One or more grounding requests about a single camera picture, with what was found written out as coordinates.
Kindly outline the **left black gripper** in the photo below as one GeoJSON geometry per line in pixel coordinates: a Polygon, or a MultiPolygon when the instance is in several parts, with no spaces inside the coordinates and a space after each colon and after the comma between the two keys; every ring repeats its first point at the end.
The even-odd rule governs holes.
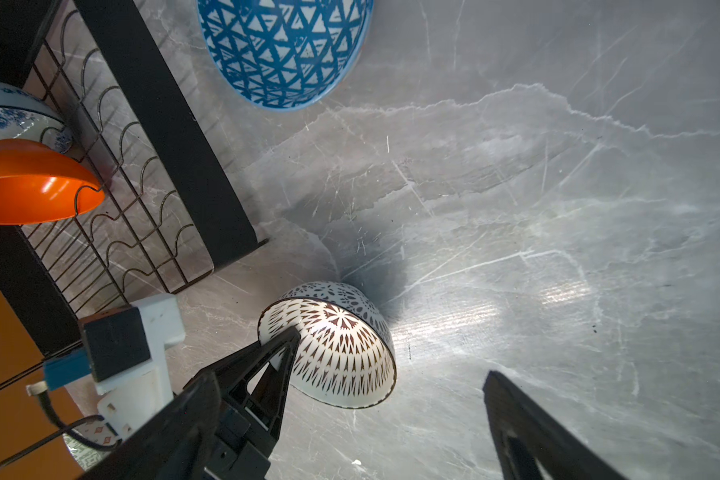
{"type": "Polygon", "coordinates": [[[273,339],[254,342],[202,368],[187,383],[203,376],[216,380],[219,393],[203,413],[218,415],[215,443],[203,479],[263,480],[279,440],[291,372],[301,341],[288,327],[273,339]]]}

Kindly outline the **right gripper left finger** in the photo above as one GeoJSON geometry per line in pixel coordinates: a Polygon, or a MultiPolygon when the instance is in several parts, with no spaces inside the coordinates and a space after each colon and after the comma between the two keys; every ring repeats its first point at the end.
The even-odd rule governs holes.
{"type": "Polygon", "coordinates": [[[204,373],[84,479],[202,479],[218,426],[216,375],[204,373]]]}

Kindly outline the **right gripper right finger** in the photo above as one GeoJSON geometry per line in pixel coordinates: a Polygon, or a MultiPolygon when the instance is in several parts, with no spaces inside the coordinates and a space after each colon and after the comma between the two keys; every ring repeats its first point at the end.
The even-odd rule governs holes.
{"type": "Polygon", "coordinates": [[[508,377],[490,371],[484,387],[490,432],[505,479],[621,479],[508,377]]]}

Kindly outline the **white brown striped bowl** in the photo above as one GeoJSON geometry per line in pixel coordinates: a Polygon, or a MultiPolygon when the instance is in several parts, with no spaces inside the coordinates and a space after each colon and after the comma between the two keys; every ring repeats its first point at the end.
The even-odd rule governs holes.
{"type": "Polygon", "coordinates": [[[358,288],[335,281],[299,285],[260,315],[266,344],[294,327],[300,334],[291,384],[326,405],[364,409],[385,401],[398,378],[389,326],[358,288]]]}

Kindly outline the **black wire dish rack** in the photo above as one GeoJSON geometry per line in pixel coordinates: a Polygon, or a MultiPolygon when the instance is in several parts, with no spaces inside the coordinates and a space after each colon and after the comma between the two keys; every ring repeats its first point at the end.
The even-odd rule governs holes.
{"type": "Polygon", "coordinates": [[[0,1],[0,81],[61,113],[104,202],[66,220],[0,226],[8,326],[30,339],[0,392],[80,345],[80,317],[139,289],[178,293],[259,240],[131,1],[0,1]]]}

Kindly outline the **plain orange bowl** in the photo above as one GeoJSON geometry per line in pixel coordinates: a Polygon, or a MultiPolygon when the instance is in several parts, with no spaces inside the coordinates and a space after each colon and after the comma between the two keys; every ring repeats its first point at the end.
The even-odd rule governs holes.
{"type": "Polygon", "coordinates": [[[0,140],[0,226],[69,219],[105,199],[101,182],[74,159],[39,142],[0,140]]]}

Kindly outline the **blue floral bowl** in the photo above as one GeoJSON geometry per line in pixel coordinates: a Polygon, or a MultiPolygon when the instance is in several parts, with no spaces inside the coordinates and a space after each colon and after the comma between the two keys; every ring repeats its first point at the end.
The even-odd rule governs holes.
{"type": "Polygon", "coordinates": [[[62,116],[35,96],[0,82],[0,140],[24,139],[66,153],[73,135],[62,116]]]}

